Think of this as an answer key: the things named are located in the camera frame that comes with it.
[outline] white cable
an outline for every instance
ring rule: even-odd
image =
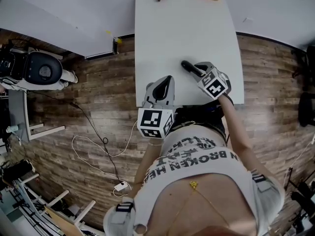
[[[90,165],[92,168],[97,169],[97,170],[101,171],[102,173],[104,173],[104,174],[106,174],[106,175],[109,175],[109,176],[111,176],[111,177],[113,177],[113,178],[115,178],[115,179],[117,179],[117,180],[120,180],[118,177],[116,177],[116,176],[114,176],[114,175],[112,175],[112,174],[109,174],[109,173],[107,173],[107,172],[104,172],[104,171],[102,171],[101,169],[99,169],[99,168],[97,168],[97,167],[95,167],[95,166],[89,164],[87,161],[85,161],[84,159],[82,159],[82,158],[79,156],[79,154],[77,153],[77,151],[74,149],[74,147],[73,147],[73,141],[74,141],[74,139],[75,139],[76,137],[86,138],[86,139],[90,140],[92,143],[94,143],[95,145],[99,146],[99,147],[102,149],[102,151],[104,151],[104,152],[105,152],[106,154],[108,154],[109,156],[112,156],[112,157],[119,156],[119,155],[123,154],[123,153],[127,150],[127,147],[128,147],[128,145],[129,145],[129,142],[130,142],[131,137],[132,137],[133,129],[134,129],[134,127],[135,127],[135,125],[136,125],[137,122],[138,122],[138,121],[136,121],[136,122],[134,123],[134,125],[132,126],[131,133],[130,133],[130,137],[129,137],[129,140],[128,140],[128,142],[127,142],[126,148],[124,149],[123,152],[119,153],[118,155],[110,155],[110,154],[109,154],[108,152],[106,152],[100,145],[98,145],[97,143],[93,142],[90,138],[88,138],[88,137],[86,137],[86,136],[78,136],[78,135],[74,136],[73,139],[72,139],[72,142],[71,142],[72,149],[73,149],[73,151],[76,153],[77,157],[78,157],[80,160],[82,160],[82,161],[85,162],[86,164]],[[129,188],[130,188],[130,190],[131,190],[131,189],[132,189],[132,188],[131,188],[131,185],[130,185],[126,180],[124,180],[124,181],[125,181],[126,184],[128,184],[128,186],[129,186]],[[126,196],[126,195],[127,195],[127,194],[124,194],[124,195],[121,195],[121,196],[117,196],[114,191],[115,191],[115,189],[113,190],[113,194],[114,194],[114,196],[117,197],[117,198],[120,198],[120,197],[122,197],[122,196]]]
[[[294,160],[294,162],[291,164],[291,166],[287,169],[286,174],[285,174],[285,177],[284,177],[284,181],[283,181],[283,187],[285,186],[286,177],[287,177],[287,174],[289,173],[290,168],[292,168],[293,165],[296,163],[296,161],[299,160],[299,158],[303,155],[303,153],[306,151],[306,149],[308,148],[308,146],[309,146],[310,144],[312,144],[312,142],[309,142],[309,143],[306,145],[306,147],[305,147],[305,149],[302,151],[302,153]]]

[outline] white table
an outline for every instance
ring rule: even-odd
[[[9,112],[11,126],[18,125],[17,136],[24,142],[46,136],[65,129],[65,126],[52,128],[37,134],[31,134],[31,130],[43,127],[44,124],[30,126],[26,93],[22,90],[9,90]]]
[[[211,101],[181,61],[210,61],[231,81],[230,97],[244,103],[243,71],[236,32],[225,0],[136,0],[135,81],[141,106],[146,86],[159,78],[175,79],[175,105]]]

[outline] black handle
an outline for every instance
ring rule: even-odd
[[[200,78],[202,78],[204,75],[197,67],[195,67],[193,64],[189,63],[186,60],[183,60],[181,65],[182,65],[183,69],[185,69],[187,72],[194,73],[195,75],[197,75]]]

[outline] floor plank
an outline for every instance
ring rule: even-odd
[[[279,179],[312,139],[314,128],[302,128],[297,122],[297,108],[302,86],[291,73],[299,66],[291,49],[266,40],[238,36],[243,64],[245,104],[238,105],[240,116],[251,138],[255,153]],[[134,39],[124,40],[120,54],[105,59],[76,59],[64,64],[73,69],[79,83],[63,91],[47,92],[59,99],[74,101],[92,118],[102,137],[109,140],[110,153],[121,151],[137,120],[134,82]],[[80,110],[41,95],[30,94],[31,124],[45,122],[66,130],[39,138],[21,147],[13,142],[12,160],[25,154],[34,163],[40,178],[31,183],[43,197],[52,198],[70,190],[67,201],[86,205],[91,199],[96,205],[88,213],[87,224],[102,229],[109,207],[119,201],[112,190],[117,181],[80,161],[71,149],[74,135],[88,136],[101,144]],[[132,181],[146,149],[146,139],[134,131],[126,153],[113,158],[121,178]],[[75,140],[78,154],[89,163],[108,173],[114,168],[104,152],[81,138]],[[297,161],[293,177],[298,179],[312,171],[314,149],[308,148]],[[299,210],[287,195],[285,205],[273,224],[284,232],[289,220]]]

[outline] gold necklace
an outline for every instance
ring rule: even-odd
[[[190,186],[193,188],[193,190],[192,190],[191,194],[189,195],[189,197],[185,200],[185,202],[184,202],[182,208],[177,212],[177,214],[176,214],[176,216],[175,216],[175,218],[174,218],[172,224],[170,225],[169,229],[167,230],[166,236],[169,235],[169,231],[172,229],[172,226],[174,225],[174,223],[175,223],[175,221],[176,221],[178,215],[182,212],[183,208],[185,207],[185,205],[187,204],[187,202],[189,201],[190,197],[193,195],[194,192],[199,193],[199,194],[210,204],[210,206],[216,211],[216,213],[217,213],[218,215],[220,215],[220,217],[225,221],[225,223],[227,224],[228,228],[230,228],[230,225],[229,225],[229,223],[227,222],[227,220],[226,220],[226,219],[223,217],[223,215],[218,211],[218,209],[213,205],[213,203],[212,203],[211,201],[209,201],[201,192],[199,192],[199,191],[196,189],[197,186],[198,186],[198,182],[196,182],[196,181],[191,181],[189,184],[190,184]]]

